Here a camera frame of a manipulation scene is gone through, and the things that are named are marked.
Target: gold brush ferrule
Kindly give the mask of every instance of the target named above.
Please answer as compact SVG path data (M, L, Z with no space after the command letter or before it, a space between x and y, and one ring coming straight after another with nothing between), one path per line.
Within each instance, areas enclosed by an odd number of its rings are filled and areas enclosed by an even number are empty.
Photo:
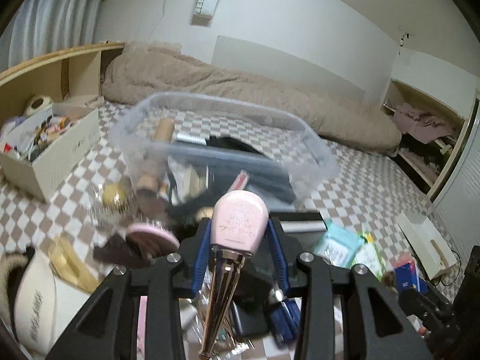
M215 254L215 269L203 330L202 348L199 352L200 360L207 360L212 355L220 325L229 309L244 263L245 256L235 251L218 250Z

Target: metal screw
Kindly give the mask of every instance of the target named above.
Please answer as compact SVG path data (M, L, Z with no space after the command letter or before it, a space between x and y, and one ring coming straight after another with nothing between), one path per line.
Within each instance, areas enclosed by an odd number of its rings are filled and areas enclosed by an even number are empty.
M178 253L170 253L167 257L166 260L169 263L178 263L182 259L182 256L180 256Z
M305 251L300 255L300 260L302 260L304 263L309 263L310 261L313 261L314 255Z
M124 275L126 271L127 268L125 268L123 265L117 265L115 268L113 268L113 274L117 276Z
M363 264L357 264L354 266L355 272L357 272L360 275L364 275L368 272L368 268L364 266Z

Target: black electronic device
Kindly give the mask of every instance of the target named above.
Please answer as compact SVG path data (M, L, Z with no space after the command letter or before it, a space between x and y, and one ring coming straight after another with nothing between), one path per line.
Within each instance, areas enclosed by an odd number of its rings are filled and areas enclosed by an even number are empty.
M342 299L344 358L430 360L432 355L392 295L364 266L330 266L304 252L273 218L266 231L275 279L289 298L302 297L296 360L335 358L334 295ZM46 360L136 358L140 295L148 295L145 360L183 360L178 298L193 298L210 252L210 221L178 253L150 268L114 269L57 340Z
M416 315L428 329L425 343L435 359L470 360L480 350L480 246L474 246L465 278L451 303L434 285L425 294L409 288L398 301L406 315Z

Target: clear plastic storage bin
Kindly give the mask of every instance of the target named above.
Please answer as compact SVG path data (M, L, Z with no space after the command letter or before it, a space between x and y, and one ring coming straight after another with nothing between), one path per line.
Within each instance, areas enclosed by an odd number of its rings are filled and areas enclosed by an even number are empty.
M165 117L175 122L172 143L152 142L159 120ZM263 155L176 142L179 132L206 139L230 136ZM221 97L153 94L110 129L109 141L123 152L134 188L142 175L155 174L163 180L158 191L166 200L163 206L189 218L203 207L213 207L242 171L248 175L245 189L276 211L293 209L321 180L338 175L332 152L303 120ZM191 180L200 180L200 186L189 194Z

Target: pink round brush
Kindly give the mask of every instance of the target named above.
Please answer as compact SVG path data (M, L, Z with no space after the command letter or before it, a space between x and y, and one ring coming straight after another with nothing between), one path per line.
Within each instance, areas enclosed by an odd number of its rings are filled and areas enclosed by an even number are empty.
M176 252L180 242L170 231L151 223L132 223L126 240L138 245L143 258L161 257Z

